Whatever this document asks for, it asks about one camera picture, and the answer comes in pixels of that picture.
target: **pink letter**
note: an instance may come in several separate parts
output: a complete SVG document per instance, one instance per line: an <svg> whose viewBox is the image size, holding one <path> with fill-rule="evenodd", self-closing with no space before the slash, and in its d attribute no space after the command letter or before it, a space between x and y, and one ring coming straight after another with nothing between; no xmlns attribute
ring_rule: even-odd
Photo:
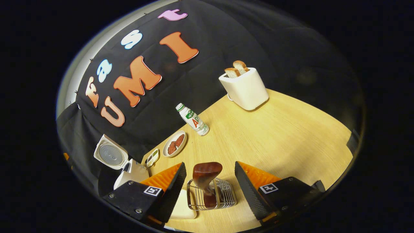
<svg viewBox="0 0 414 233"><path fill-rule="evenodd" d="M158 18L164 17L168 19L169 21L177 21L180 19L184 19L187 17L188 14L184 13L182 15L176 14L175 12L180 11L179 9L175 10L167 10L166 12L162 13Z"/></svg>

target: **toast rack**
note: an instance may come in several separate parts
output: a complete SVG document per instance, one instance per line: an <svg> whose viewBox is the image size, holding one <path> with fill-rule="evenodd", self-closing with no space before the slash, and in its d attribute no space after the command letter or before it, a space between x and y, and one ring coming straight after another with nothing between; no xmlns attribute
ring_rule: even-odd
<svg viewBox="0 0 414 233"><path fill-rule="evenodd" d="M201 188L193 184L193 180L189 180L187 183L187 202L188 207L192 210L211 210L211 209L223 209L234 206L237 204L236 195L234 194L233 186L224 180L214 178L210 182L210 187L214 189L216 194L216 206L207 207L204 204L204 192ZM191 203L191 194L195 196L195 203Z"/></svg>

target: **table surface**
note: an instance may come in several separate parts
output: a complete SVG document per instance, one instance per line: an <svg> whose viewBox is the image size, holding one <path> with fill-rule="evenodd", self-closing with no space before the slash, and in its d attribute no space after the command letter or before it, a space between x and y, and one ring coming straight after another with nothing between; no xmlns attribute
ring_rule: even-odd
<svg viewBox="0 0 414 233"><path fill-rule="evenodd" d="M350 130L307 103L273 90L267 92L269 100L253 111L242 109L227 96L215 102L199 114L210 127L209 133L199 136L188 124L181 127L179 130L186 132L188 140L173 158L162 155L168 138L155 147L161 155L155 166L149 168L150 175L184 162L187 177L183 189L186 189L194 165L219 162L223 171L217 178L233 185L238 200L230 208L198 211L195 219L170 219L166 226L197 233L259 227L234 175L236 161L282 179L293 176L308 185L321 180L325 189L342 175L352 159L346 146ZM149 154L144 155L142 164Z"/></svg>

